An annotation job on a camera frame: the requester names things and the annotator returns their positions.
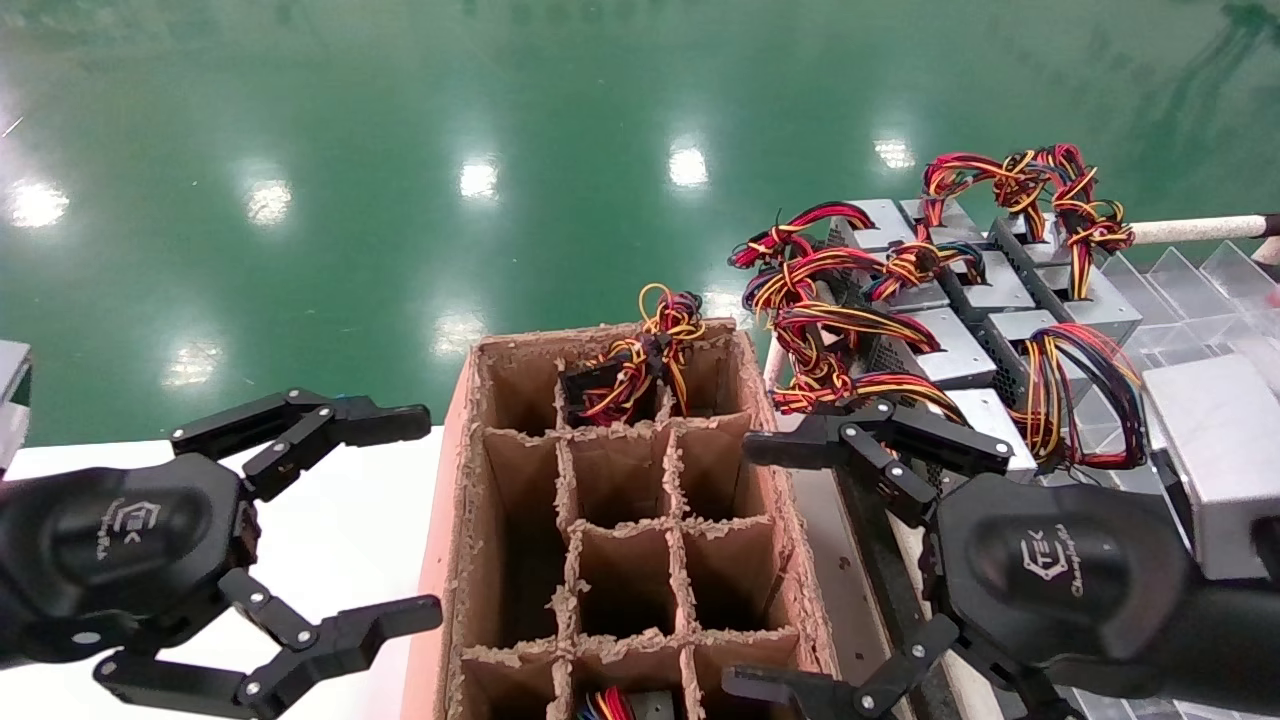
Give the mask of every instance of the black wire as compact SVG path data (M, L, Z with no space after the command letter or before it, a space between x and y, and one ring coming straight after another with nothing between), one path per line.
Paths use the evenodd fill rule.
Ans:
M1147 461L1147 436L1146 436L1146 415L1142 407L1142 400L1128 378L1120 372L1120 369L1107 357L1106 354L1098 351L1097 348L1076 341L1074 337L1053 332L1053 328L1046 328L1043 331L1037 331L1036 334L1051 334L1059 338L1071 350L1079 352L1082 357L1076 357L1073 352L1064 350L1060 352L1068 360L1071 361L1076 368L1080 369L1085 377L1093 383L1094 387L1106 397L1108 405L1115 411L1116 418L1120 420L1120 428L1125 436L1125 456L1126 465L1129 468L1137 468ZM1074 404L1071 404L1070 389L1068 383L1062 383L1066 387L1068 406L1071 407L1074 418Z

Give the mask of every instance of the white pipe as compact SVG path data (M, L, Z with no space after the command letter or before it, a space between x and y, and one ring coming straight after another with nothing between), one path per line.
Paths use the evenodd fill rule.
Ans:
M1189 242L1193 240L1234 240L1238 237L1265 236L1267 233L1267 215L1157 220L1153 223L1133 223L1132 227L1134 245Z

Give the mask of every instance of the power supply unit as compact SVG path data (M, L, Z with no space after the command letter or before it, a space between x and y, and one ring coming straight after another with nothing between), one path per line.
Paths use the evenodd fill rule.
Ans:
M906 224L902 211L892 200L854 200L852 202L867 211L876 227L869 231L855 231L849 224L847 218L832 218L831 229L827 233L828 245L845 245L867 252L883 252L890 247L915 240L915 231Z
M1024 274L1023 282L1036 302L1060 323L1089 325L1116 345L1124 345L1142 324L1142 314L1100 272L1089 275L1089 291L1084 300L1064 300L1070 278L1069 266L1052 266Z
M1019 313L992 313L982 322L974 336L987 355L996 363L996 377L992 387L1000 395L1006 407L1021 407L1027 397L1027 357L1025 341L1041 328L1057 322L1046 310L1024 310ZM1088 395L1092 382L1071 363L1062 363L1066 369L1071 402L1079 404Z
M877 260L888 260L887 251L872 252L870 255ZM863 288L878 278L879 275L872 275L870 273L854 273L854 281L863 286ZM905 287L893 297L881 301L881 304L883 305L882 310L899 314L947 307L951 305L951 300L947 297L947 293L942 291L942 286L940 286L937 281L928 281L915 287Z
M1000 251L1009 256L1009 263L1019 274L1030 273L1036 268L1071 264L1071 255L1066 250L1066 233L1053 213L1044 213L1043 242L1029 241L1021 218L996 218L987 240L995 242Z
M1018 432L1014 419L1009 416L1009 410L1005 409L996 391L991 388L952 389L947 391L947 397L960 407L960 414L964 415L969 427L1009 445L1012 450L1009 470L1005 473L1009 479L1027 483L1036 477L1038 471L1036 457L1027 448L1021 433ZM950 492L966 479L965 475L920 460L913 460L911 469L943 493Z
M937 282L961 320L978 325L992 313L1036 309L1036 301L1002 252L983 250L982 260L987 265L986 284L965 284L964 265L960 261L943 268L938 274Z
M1189 500L1192 546L1204 577L1265 578L1251 530L1280 516L1280 401L1242 355L1142 377Z
M902 200L899 205L902 206L902 214L909 220L909 224L924 219L919 200ZM966 242L982 250L995 250L995 245L982 236L982 231L978 229L977 223L973 222L969 213L964 211L964 208L960 206L960 202L955 197L948 197L942 205L942 224L929 228L929 238L933 240L934 245Z
M905 315L927 327L938 338L942 350L916 355L901 340L881 336L870 343L865 357L868 372L911 373L942 389L991 384L996 375L996 364L955 313L947 307L938 307Z

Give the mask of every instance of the logo on robot hand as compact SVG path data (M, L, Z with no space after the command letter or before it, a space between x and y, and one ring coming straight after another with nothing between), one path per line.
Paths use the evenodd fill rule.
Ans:
M1023 539L1023 568L1039 575L1044 580L1052 580L1068 570L1066 551L1062 543L1044 539L1043 532L1027 530L1030 542Z

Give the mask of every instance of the green epoxy floor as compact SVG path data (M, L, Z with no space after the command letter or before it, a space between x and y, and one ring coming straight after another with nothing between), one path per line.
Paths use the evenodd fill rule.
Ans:
M291 386L443 414L481 333L628 320L650 281L736 310L732 245L913 195L904 152L1070 141L1135 220L1275 210L1274 12L10 0L0 337L36 347L29 441Z

